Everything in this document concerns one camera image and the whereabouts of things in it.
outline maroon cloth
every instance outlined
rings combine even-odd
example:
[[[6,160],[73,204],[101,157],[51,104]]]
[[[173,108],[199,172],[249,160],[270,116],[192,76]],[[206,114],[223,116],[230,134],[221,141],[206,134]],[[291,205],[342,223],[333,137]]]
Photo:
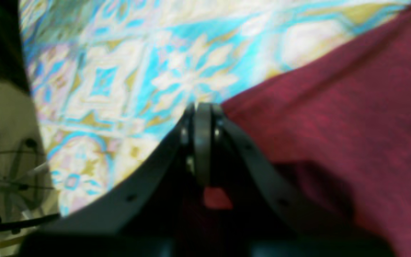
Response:
[[[307,196],[411,256],[411,7],[223,108]]]

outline red object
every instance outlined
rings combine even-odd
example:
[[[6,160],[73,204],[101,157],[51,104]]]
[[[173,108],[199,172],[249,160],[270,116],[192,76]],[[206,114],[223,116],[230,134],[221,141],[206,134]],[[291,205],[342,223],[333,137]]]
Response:
[[[411,7],[223,108],[312,200],[411,256]]]

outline red fabric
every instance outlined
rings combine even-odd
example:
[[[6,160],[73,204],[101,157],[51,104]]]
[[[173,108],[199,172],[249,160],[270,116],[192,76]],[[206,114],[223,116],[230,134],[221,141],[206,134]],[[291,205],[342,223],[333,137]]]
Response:
[[[223,108],[306,195],[411,256],[411,8]]]

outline screw hole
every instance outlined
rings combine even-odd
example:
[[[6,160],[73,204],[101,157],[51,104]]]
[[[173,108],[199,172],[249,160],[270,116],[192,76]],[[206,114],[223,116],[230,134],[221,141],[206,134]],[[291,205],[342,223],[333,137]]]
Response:
[[[136,198],[137,198],[137,195],[132,194],[132,195],[126,197],[126,201],[127,202],[132,202],[132,201],[136,200]]]
[[[280,203],[280,205],[282,205],[284,207],[290,206],[290,203],[285,199],[279,199],[279,203]]]

